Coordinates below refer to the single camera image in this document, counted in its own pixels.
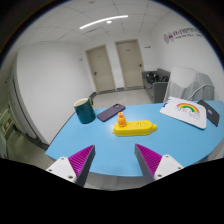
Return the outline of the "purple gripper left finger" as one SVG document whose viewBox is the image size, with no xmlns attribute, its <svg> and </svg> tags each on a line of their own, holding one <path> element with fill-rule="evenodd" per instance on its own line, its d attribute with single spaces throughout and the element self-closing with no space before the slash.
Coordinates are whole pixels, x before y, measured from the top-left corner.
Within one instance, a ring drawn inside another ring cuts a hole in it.
<svg viewBox="0 0 224 224">
<path fill-rule="evenodd" d="M 91 145 L 70 157 L 60 157 L 46 171 L 83 187 L 94 157 L 95 146 Z"/>
</svg>

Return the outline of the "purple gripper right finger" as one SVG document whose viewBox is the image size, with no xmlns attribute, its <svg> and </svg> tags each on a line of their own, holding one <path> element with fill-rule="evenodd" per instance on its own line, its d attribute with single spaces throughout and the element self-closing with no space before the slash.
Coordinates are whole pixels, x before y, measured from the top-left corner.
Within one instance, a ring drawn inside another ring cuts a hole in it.
<svg viewBox="0 0 224 224">
<path fill-rule="evenodd" d="M 172 156 L 168 154 L 160 155 L 140 144 L 135 145 L 135 156 L 146 182 L 160 180 L 183 169 L 183 166 Z"/>
</svg>

